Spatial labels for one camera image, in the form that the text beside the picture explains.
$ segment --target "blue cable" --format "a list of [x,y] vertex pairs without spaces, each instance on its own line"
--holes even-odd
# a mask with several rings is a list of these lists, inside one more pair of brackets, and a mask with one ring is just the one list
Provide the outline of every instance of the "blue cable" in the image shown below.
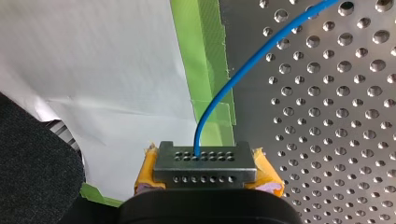
[[283,29],[281,29],[277,34],[275,34],[271,39],[269,39],[253,56],[239,69],[239,71],[221,88],[219,93],[213,98],[212,102],[210,102],[209,106],[206,108],[204,114],[201,116],[201,119],[198,122],[197,129],[195,130],[194,136],[194,154],[199,157],[201,155],[200,149],[200,138],[201,132],[204,128],[204,125],[209,118],[212,111],[215,109],[216,105],[221,101],[221,99],[227,94],[227,92],[239,82],[239,80],[271,49],[273,48],[278,41],[286,37],[293,28],[298,27],[303,24],[309,18],[316,16],[322,10],[327,7],[331,7],[338,0],[324,0],[314,7],[309,8],[305,13],[301,14],[293,21],[291,21],[288,25],[286,25]]

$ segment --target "black plastic part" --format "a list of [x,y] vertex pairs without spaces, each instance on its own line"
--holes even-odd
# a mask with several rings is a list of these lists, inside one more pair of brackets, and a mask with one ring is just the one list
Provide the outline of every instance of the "black plastic part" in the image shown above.
[[119,224],[301,223],[282,199],[248,189],[154,190],[133,197],[119,211]]

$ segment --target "black fabric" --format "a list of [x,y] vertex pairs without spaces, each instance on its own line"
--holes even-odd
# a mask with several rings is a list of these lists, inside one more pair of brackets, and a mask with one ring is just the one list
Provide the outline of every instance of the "black fabric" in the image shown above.
[[120,207],[118,224],[300,224],[294,209],[273,194],[250,189],[153,190]]
[[0,223],[57,223],[83,179],[78,154],[0,93]]

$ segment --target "white sheet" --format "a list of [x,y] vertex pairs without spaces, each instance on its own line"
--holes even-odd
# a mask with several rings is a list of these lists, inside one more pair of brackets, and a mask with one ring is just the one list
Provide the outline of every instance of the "white sheet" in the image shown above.
[[0,91],[38,119],[59,116],[106,197],[133,195],[151,141],[192,144],[168,0],[0,0]]

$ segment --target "metal connector block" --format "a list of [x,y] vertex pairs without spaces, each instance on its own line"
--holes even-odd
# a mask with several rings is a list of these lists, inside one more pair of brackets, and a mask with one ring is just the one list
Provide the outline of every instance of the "metal connector block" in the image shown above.
[[247,142],[201,150],[201,157],[195,157],[192,147],[161,142],[154,180],[168,189],[241,189],[256,180],[257,169]]

